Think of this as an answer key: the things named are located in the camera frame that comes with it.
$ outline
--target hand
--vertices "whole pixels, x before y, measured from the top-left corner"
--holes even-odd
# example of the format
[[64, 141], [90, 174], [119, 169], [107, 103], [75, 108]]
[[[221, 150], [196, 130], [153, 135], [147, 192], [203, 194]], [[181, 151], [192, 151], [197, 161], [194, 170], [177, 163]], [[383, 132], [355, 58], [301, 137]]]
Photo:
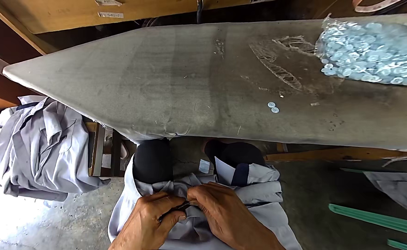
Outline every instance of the hand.
[[211, 232], [230, 247], [285, 250], [274, 233], [248, 211], [233, 190], [210, 182], [189, 188], [187, 199], [200, 207]]
[[186, 219], [186, 214], [182, 211], [173, 211], [165, 215], [162, 222], [159, 222], [159, 217], [184, 201], [182, 197], [171, 196], [165, 192], [139, 198], [108, 250], [158, 249], [165, 242], [173, 226], [179, 220]]

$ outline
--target gray ironing board cover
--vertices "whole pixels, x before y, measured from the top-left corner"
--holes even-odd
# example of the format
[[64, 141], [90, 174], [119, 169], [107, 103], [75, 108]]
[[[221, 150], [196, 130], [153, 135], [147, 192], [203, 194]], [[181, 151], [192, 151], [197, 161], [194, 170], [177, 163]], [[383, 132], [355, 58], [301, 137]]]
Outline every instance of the gray ironing board cover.
[[[347, 20], [407, 25], [407, 14]], [[3, 73], [134, 140], [190, 135], [407, 150], [407, 87], [323, 75], [312, 54], [321, 24], [141, 28]]]

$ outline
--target tag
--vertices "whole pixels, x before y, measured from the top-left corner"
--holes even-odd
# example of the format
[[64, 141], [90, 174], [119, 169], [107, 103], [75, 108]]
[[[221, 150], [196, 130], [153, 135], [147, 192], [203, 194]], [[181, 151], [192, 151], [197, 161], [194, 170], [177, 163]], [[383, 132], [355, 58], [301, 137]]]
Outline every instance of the tag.
[[210, 172], [210, 162], [207, 162], [206, 160], [200, 160], [199, 163], [199, 171], [202, 173], [209, 173]]
[[123, 18], [123, 13], [99, 12], [100, 17]]
[[121, 6], [122, 3], [117, 2], [116, 0], [95, 0], [96, 4], [99, 6], [109, 6], [109, 5], [117, 5]]

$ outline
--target concrete floor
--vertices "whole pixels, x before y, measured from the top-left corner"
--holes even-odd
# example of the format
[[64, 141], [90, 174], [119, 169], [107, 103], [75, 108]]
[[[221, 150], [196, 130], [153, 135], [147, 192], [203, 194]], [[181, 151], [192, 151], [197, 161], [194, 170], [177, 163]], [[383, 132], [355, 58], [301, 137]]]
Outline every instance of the concrete floor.
[[[198, 172], [206, 159], [204, 138], [171, 141], [176, 176]], [[263, 152], [275, 144], [251, 141]], [[281, 172], [284, 202], [296, 238], [306, 250], [389, 250], [388, 238], [407, 243], [407, 234], [332, 213], [328, 204], [348, 206], [407, 219], [407, 210], [375, 189], [362, 174], [339, 167], [379, 169], [372, 162], [275, 162]], [[407, 169], [398, 162], [386, 170]], [[0, 250], [105, 250], [111, 211], [123, 190], [123, 179], [87, 194], [70, 194], [50, 202], [0, 194]]]

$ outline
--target shirt pocket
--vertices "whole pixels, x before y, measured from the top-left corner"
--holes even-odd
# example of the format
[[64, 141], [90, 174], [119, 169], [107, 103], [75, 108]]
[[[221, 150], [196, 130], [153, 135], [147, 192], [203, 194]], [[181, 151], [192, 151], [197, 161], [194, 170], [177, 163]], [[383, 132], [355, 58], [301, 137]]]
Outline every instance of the shirt pocket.
[[67, 152], [72, 145], [72, 140], [73, 140], [73, 132], [74, 132], [74, 127], [76, 125], [77, 119], [70, 120], [68, 122], [68, 126], [65, 130], [62, 131], [62, 135], [60, 136], [60, 149], [59, 149], [59, 154]]

